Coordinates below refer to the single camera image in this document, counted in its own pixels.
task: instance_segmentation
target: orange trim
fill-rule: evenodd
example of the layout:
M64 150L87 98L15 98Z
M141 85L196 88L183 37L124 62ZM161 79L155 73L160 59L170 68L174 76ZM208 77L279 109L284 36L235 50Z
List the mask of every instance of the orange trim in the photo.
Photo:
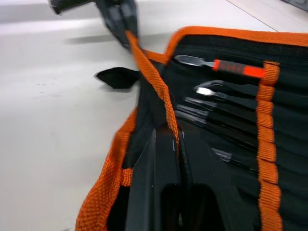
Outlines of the orange trim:
M125 187L130 187L132 177L133 177L133 170L132 169L130 169L130 168L123 169L122 170L121 185L125 186Z
M257 93L258 127L258 166L259 166L259 210L262 231L282 231L282 218L279 214L281 191L278 186L278 170L275 165L276 147L274 144L273 119L271 116L274 95L273 85L279 76L278 63L264 63L264 78L260 80Z
M187 26L181 28L172 35L165 54L163 57L159 58L161 63L167 64L170 61L178 42L186 35L226 36L254 42L308 47L308 33L267 32L206 26Z
M171 104L169 88L160 77L156 68L152 65L150 60L145 56L143 51L138 46L137 38L130 31L126 32L126 36L129 39L131 52L135 58L137 67L139 68L143 76L146 77L146 79L152 85L158 97L165 103L167 123L171 128L178 145L179 144L178 124L173 110L173 106Z
M102 173L82 204L76 231L106 231L107 218L116 201L122 181L122 164L130 134L135 128L137 109L115 134Z

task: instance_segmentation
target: orange nylon loop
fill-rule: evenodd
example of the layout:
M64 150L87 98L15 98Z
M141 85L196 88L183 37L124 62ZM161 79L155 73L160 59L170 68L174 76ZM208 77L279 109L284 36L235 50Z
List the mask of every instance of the orange nylon loop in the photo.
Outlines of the orange nylon loop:
M257 93L257 127L258 127L258 167L259 167L259 210L262 231L282 231L282 218L279 214L281 191L278 186L278 170L275 165L276 147L271 99L274 85L279 76L279 64L264 62L264 77L260 80Z
M82 204L76 221L76 231L106 231L107 218L119 192L122 164L129 136L135 128L137 109L115 134L103 170Z
M257 123L266 128L272 128L274 126L273 117L269 114L259 113L260 117L257 117Z
M257 114L258 113L263 113L263 114L268 114L271 116L271 113L273 111L273 103L272 102L268 102L268 101L264 101L264 100L258 100L258 104L257 104Z
M128 169L123 169L122 170L122 180L121 180L121 185L125 187L129 187L131 185L131 179L133 177L133 170L128 168Z
M259 140L258 158L274 163L276 161L276 146L265 140Z
M146 57L146 55L138 46L138 40L135 38L135 36L130 31L127 31L126 35L129 39L131 52L135 58L137 67L139 68L143 76L146 77L146 79L152 85L158 97L165 103L167 123L176 138L178 146L179 145L178 123L171 104L169 88L160 77L156 68L153 66L153 64L150 62L150 60Z
M274 96L274 91L275 91L274 87L260 84L258 91L259 94L257 94L257 99L264 101L271 101L271 99Z

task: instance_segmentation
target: white surface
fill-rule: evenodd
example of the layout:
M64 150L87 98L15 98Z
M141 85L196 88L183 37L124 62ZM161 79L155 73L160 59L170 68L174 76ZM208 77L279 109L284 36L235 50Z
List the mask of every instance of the white surface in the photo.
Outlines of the white surface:
M282 0L228 0L276 31L308 32L308 12Z
M112 92L93 78L135 66L92 17L93 4L82 9L82 18L70 11L62 20L21 8L0 24L1 231L73 227L113 134L135 105L137 87ZM186 25L272 30L226 0L142 0L139 22L143 47L158 52Z

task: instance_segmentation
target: tool roll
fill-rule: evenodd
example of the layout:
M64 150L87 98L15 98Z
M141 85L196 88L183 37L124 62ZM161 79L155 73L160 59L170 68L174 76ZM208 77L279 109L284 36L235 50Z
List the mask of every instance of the tool roll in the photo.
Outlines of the tool roll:
M308 230L308 34L190 26L158 54L122 15L139 72L96 77L138 104L76 230Z

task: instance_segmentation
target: orange screwdriver handle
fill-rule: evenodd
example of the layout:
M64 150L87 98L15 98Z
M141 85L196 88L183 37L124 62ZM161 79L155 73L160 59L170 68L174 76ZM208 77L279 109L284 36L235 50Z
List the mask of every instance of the orange screwdriver handle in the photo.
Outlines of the orange screwdriver handle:
M263 78L264 70L261 67L238 64L234 62L215 59L214 71L230 72L237 75L249 76L255 78Z

